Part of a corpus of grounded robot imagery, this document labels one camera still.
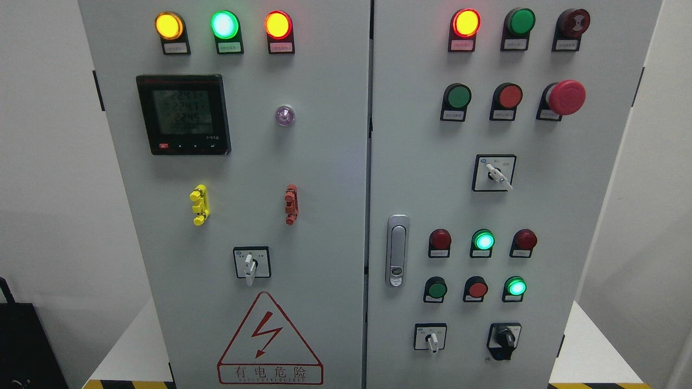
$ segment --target green indicator light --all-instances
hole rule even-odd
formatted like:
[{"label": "green indicator light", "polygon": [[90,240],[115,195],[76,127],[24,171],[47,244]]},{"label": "green indicator light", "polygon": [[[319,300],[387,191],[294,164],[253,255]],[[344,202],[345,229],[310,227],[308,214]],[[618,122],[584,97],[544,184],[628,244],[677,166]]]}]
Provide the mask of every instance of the green indicator light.
[{"label": "green indicator light", "polygon": [[432,284],[428,289],[428,294],[432,298],[442,298],[447,294],[447,286],[445,284]]},{"label": "green indicator light", "polygon": [[238,33],[238,18],[228,11],[219,11],[212,16],[212,32],[220,39],[233,38]]},{"label": "green indicator light", "polygon": [[536,25],[536,15],[528,8],[521,8],[511,13],[507,28],[514,35],[526,35]]},{"label": "green indicator light", "polygon": [[526,282],[521,277],[512,277],[507,280],[505,288],[507,288],[507,293],[512,296],[521,296],[526,292]]},{"label": "green indicator light", "polygon": [[495,237],[489,230],[480,230],[473,234],[473,245],[479,250],[490,250],[495,244]]}]

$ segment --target white switch handle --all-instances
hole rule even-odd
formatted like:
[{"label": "white switch handle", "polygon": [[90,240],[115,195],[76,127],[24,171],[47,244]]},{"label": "white switch handle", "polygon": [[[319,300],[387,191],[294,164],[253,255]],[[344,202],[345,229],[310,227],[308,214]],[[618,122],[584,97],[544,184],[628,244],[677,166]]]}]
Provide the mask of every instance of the white switch handle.
[{"label": "white switch handle", "polygon": [[437,342],[437,334],[433,333],[430,334],[426,337],[426,341],[428,342],[428,349],[430,350],[431,354],[435,354],[436,352],[439,351],[439,343]]},{"label": "white switch handle", "polygon": [[502,186],[504,187],[504,189],[507,189],[507,190],[513,190],[514,189],[514,188],[512,188],[512,185],[509,183],[509,180],[507,179],[507,177],[505,177],[504,174],[501,171],[499,171],[495,166],[492,166],[490,163],[487,163],[485,165],[485,167],[490,172],[490,177],[493,180],[501,183]]},{"label": "white switch handle", "polygon": [[255,271],[257,270],[257,261],[253,259],[252,254],[245,257],[245,283],[251,287],[255,281]]}]

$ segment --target yellow terminal connector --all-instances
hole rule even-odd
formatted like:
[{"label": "yellow terminal connector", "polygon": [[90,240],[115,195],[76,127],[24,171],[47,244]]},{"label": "yellow terminal connector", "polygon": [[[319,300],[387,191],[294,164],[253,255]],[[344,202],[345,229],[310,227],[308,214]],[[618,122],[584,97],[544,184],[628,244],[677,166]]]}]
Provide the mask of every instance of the yellow terminal connector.
[{"label": "yellow terminal connector", "polygon": [[192,212],[194,212],[196,215],[192,220],[192,223],[194,223],[195,226],[201,226],[209,217],[207,187],[203,184],[196,186],[192,193],[190,193],[190,201],[193,202]]}]

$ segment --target red indicator light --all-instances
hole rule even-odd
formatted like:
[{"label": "red indicator light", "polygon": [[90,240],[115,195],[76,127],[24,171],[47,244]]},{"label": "red indicator light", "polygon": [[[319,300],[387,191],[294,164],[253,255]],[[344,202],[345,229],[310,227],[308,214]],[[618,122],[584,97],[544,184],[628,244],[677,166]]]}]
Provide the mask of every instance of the red indicator light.
[{"label": "red indicator light", "polygon": [[525,228],[514,235],[514,244],[522,250],[533,250],[538,244],[538,237],[532,230]]},{"label": "red indicator light", "polygon": [[476,10],[470,8],[459,10],[452,18],[452,29],[462,38],[474,36],[479,27],[480,15]]},{"label": "red indicator light", "polygon": [[264,30],[270,37],[281,40],[291,34],[293,22],[289,14],[284,11],[271,11],[264,18]]},{"label": "red indicator light", "polygon": [[452,236],[449,235],[449,231],[443,228],[434,230],[430,234],[430,245],[435,250],[449,250],[449,247],[452,245]]}]

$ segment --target red push button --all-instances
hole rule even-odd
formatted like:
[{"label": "red push button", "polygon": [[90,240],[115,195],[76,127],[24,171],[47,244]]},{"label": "red push button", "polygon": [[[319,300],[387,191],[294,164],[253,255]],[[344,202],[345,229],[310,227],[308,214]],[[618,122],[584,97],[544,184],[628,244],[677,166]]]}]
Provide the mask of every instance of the red push button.
[{"label": "red push button", "polygon": [[562,35],[578,38],[589,29],[591,15],[584,9],[569,9],[558,18],[558,26]]},{"label": "red push button", "polygon": [[513,109],[521,102],[524,94],[517,84],[505,82],[495,90],[495,101],[503,108]]},{"label": "red push button", "polygon": [[468,295],[473,298],[481,298],[488,293],[488,285],[483,282],[476,282],[468,288]]},{"label": "red push button", "polygon": [[434,230],[430,234],[430,245],[434,247],[435,250],[449,250],[452,245],[452,235],[443,228]]},{"label": "red push button", "polygon": [[550,87],[545,95],[550,110],[558,115],[572,115],[586,101],[586,88],[576,80],[564,80]]},{"label": "red push button", "polygon": [[533,250],[538,244],[538,237],[532,230],[525,228],[514,235],[514,244],[521,250]]}]

